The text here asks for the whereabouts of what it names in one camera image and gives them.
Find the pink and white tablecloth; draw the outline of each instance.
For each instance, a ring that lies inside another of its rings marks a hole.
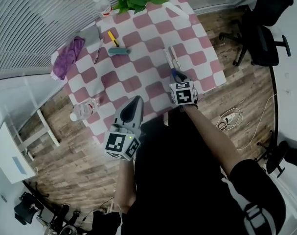
[[[94,22],[101,28],[104,45],[96,65],[93,63],[98,44],[84,48],[67,73],[64,89],[74,105],[89,98],[98,98],[97,113],[84,121],[94,138],[102,143],[114,119],[114,113],[127,99],[140,95],[146,122],[175,107],[169,81],[170,67],[163,48],[173,46],[182,67],[195,81],[199,98],[203,93],[225,83],[217,55],[207,34],[186,0],[170,0],[189,15],[189,20],[161,5],[147,4],[137,14],[117,15],[114,21]],[[111,31],[120,47],[129,55],[109,57],[114,47],[107,32]],[[52,63],[58,52],[52,56]]]

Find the plastic bottle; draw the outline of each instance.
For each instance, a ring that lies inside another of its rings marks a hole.
[[[73,112],[70,114],[70,119],[72,121],[85,120],[95,112],[97,112],[100,104],[96,99],[90,99],[81,104],[75,105]]]
[[[112,20],[113,7],[109,0],[93,0],[95,2],[95,9],[99,13],[100,17],[110,22]]]

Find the white table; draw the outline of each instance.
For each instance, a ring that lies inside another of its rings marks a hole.
[[[43,134],[48,133],[56,146],[60,146],[56,137],[45,121],[41,111],[38,110],[37,114],[39,115],[44,127],[33,136],[22,142],[20,145],[16,144],[14,137],[11,135],[5,122],[0,128],[0,167],[12,184],[36,175],[33,168],[22,155],[22,151],[25,150],[31,143],[33,143]]]

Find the purple towel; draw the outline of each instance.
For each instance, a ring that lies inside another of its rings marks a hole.
[[[71,65],[75,63],[81,49],[83,48],[85,39],[75,37],[71,43],[66,46],[61,54],[57,57],[52,68],[54,74],[61,80],[64,80]]]

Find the wooden floor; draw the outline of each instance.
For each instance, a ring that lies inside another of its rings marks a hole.
[[[233,19],[239,19],[242,14],[243,10],[224,10],[199,16],[227,78],[226,84],[204,95],[199,102],[199,110],[216,124],[225,111],[233,107],[240,109],[243,122],[226,131],[238,148],[250,142],[265,104],[273,94],[269,68],[252,66],[248,53],[241,66],[234,67],[232,62],[238,55],[240,46],[218,39],[222,31],[238,31],[229,23]],[[262,151],[256,143],[266,142],[270,138],[269,130],[274,129],[274,104],[272,100],[269,102],[252,143],[240,150],[243,158],[258,157]],[[91,210],[113,197],[119,161],[104,155],[82,122],[70,120],[72,108],[73,105],[64,91],[60,91],[41,107],[45,119],[61,141],[61,146],[56,148],[48,135],[32,144],[29,150],[36,159],[30,164],[37,167],[39,173],[31,182],[37,181],[39,190],[50,194],[50,203],[68,203],[71,211],[80,210],[82,214],[77,221],[77,225],[80,225],[83,217]],[[21,130],[22,139],[28,138],[39,128],[40,120],[34,115]],[[82,227],[90,229],[91,221],[92,214]]]

